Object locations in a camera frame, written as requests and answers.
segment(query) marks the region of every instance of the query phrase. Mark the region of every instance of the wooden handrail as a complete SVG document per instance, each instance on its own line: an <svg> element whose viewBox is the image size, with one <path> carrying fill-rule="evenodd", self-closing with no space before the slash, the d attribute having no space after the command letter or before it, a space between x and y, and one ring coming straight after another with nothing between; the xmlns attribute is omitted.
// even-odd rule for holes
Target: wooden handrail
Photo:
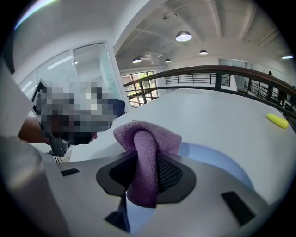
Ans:
<svg viewBox="0 0 296 237"><path fill-rule="evenodd" d="M145 78L131 81L123 86L130 86L139 82L149 81L151 79L161 78L161 77L169 77L169 76L176 76L176 75L187 75L187 74L195 74L195 73L220 73L220 74L231 74L231 75L238 75L244 76L247 78L251 78L252 80L259 81L270 85L274 88L279 89L291 96L296 96L296 89L293 88L288 83L280 80L274 76L268 75L263 72L259 72L252 69L246 69L241 67L235 66L224 66L224 65L205 65L205 66L195 66L195 67L187 67L187 68L179 68L179 69L172 69L164 72L159 72Z"/></svg>

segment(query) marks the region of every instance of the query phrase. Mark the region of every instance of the folded purple cloth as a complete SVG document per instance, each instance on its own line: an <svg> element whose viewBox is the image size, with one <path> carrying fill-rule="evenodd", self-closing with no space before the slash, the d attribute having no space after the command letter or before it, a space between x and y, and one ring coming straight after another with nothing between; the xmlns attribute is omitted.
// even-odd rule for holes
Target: folded purple cloth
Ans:
<svg viewBox="0 0 296 237"><path fill-rule="evenodd" d="M135 176L127 190L128 199L139 206L156 208L159 191L156 151L176 154L182 137L142 121L124 124L114 129L113 135L126 151L138 152Z"/></svg>

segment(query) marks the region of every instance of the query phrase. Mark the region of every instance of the window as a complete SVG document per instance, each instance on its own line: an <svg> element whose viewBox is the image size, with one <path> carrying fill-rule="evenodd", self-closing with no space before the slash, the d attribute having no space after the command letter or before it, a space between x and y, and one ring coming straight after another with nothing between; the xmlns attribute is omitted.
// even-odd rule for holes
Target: window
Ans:
<svg viewBox="0 0 296 237"><path fill-rule="evenodd" d="M124 75L122 76L123 79L123 84L127 84L131 81L136 81L139 79L143 79L147 76L153 75L154 71L149 71L149 72L140 72L140 73L135 73L135 74L129 74L129 75ZM126 94L129 98L129 102L130 105L132 107L140 107L141 105L144 105L144 98L142 95L142 91L141 91L141 85L143 86L143 90L144 90L144 94L146 97L146 101L147 103L150 101L153 101L153 99L158 98L158 92L157 90L154 91L145 91L145 89L150 89L150 88L155 88L156 87L156 83L155 83L155 79L151 79L149 81L141 81L139 83L136 84L132 84L129 86L125 86L125 91Z"/></svg>

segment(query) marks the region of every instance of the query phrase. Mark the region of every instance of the person's arm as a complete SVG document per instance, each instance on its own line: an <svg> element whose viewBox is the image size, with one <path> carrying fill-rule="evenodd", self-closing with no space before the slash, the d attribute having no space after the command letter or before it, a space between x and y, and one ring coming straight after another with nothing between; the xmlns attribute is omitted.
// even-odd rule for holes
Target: person's arm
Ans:
<svg viewBox="0 0 296 237"><path fill-rule="evenodd" d="M46 143L50 145L49 139L41 132L37 118L27 117L18 137L28 143Z"/></svg>

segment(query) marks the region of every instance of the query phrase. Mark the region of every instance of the ceiling lamp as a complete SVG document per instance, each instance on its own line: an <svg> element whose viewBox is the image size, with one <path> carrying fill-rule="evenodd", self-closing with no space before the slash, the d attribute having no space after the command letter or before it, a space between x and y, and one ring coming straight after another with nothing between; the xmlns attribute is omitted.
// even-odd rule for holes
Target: ceiling lamp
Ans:
<svg viewBox="0 0 296 237"><path fill-rule="evenodd" d="M294 58L293 55L289 55L289 56L283 56L282 59L290 59L290 58Z"/></svg>
<svg viewBox="0 0 296 237"><path fill-rule="evenodd" d="M140 62L140 61L142 61L139 57L135 57L134 59L133 59L133 63L138 63L138 62Z"/></svg>
<svg viewBox="0 0 296 237"><path fill-rule="evenodd" d="M199 54L204 55L204 54L208 54L208 52L205 50L200 50Z"/></svg>
<svg viewBox="0 0 296 237"><path fill-rule="evenodd" d="M177 36L176 36L176 40L177 41L187 41L192 39L192 36L189 32L187 31L180 31Z"/></svg>

